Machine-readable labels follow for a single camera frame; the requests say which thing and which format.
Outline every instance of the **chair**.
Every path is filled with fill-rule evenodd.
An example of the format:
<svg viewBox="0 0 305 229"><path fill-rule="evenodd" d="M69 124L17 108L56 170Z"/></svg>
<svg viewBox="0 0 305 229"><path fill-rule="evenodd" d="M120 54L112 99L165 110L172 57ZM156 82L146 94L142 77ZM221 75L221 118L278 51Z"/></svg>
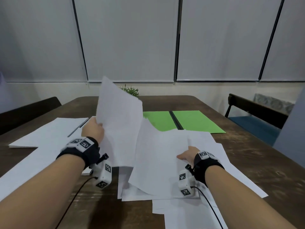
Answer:
<svg viewBox="0 0 305 229"><path fill-rule="evenodd" d="M250 132L265 143L273 146L288 115L260 105L234 94L229 94L229 107L225 114L228 118L231 106L236 106L252 116L229 117L231 121Z"/></svg>
<svg viewBox="0 0 305 229"><path fill-rule="evenodd" d="M57 97L51 97L0 114L0 135L17 128L61 106Z"/></svg>

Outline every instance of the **green sheet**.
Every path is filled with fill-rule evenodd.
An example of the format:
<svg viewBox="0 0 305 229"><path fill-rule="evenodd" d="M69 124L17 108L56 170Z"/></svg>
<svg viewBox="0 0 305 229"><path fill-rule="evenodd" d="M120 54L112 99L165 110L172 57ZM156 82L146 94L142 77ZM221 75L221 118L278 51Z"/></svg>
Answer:
<svg viewBox="0 0 305 229"><path fill-rule="evenodd" d="M225 133L225 131L219 128L200 111L173 111L173 113L181 126L186 130Z"/></svg>
<svg viewBox="0 0 305 229"><path fill-rule="evenodd" d="M162 132L177 128L168 111L143 112L143 117L147 118L156 129Z"/></svg>

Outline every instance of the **forearm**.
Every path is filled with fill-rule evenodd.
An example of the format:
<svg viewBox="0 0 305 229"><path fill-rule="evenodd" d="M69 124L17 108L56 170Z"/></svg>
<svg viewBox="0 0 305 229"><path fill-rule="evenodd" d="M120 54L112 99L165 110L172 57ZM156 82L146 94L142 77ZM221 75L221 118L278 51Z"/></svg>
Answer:
<svg viewBox="0 0 305 229"><path fill-rule="evenodd" d="M12 192L0 202L1 228L54 227L84 165L77 156L63 155Z"/></svg>
<svg viewBox="0 0 305 229"><path fill-rule="evenodd" d="M207 186L229 228L295 228L251 189L219 166L205 173Z"/></svg>

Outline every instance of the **person's left arm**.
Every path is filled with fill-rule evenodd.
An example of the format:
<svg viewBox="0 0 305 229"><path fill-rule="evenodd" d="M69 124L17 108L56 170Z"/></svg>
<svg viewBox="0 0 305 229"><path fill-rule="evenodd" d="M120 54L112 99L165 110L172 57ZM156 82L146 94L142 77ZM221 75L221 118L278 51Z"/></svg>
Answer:
<svg viewBox="0 0 305 229"><path fill-rule="evenodd" d="M100 143L104 129L92 118L82 136ZM54 228L84 167L81 157L60 156L0 202L0 228Z"/></svg>

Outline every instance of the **person's right hand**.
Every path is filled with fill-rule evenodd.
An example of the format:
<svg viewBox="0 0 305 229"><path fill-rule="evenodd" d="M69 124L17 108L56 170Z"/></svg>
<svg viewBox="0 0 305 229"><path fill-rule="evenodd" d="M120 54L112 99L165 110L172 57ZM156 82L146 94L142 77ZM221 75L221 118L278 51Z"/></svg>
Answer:
<svg viewBox="0 0 305 229"><path fill-rule="evenodd" d="M194 159L196 154L199 152L200 150L197 149L194 146L189 146L189 149L184 151L182 154L179 154L177 156L178 159L180 160L187 160L188 163L193 167L194 166Z"/></svg>
<svg viewBox="0 0 305 229"><path fill-rule="evenodd" d="M81 136L85 137L93 137L96 139L98 144L100 144L104 138L105 130L103 128L103 124L98 124L96 122L95 117L91 117L91 119L85 124L81 131Z"/></svg>

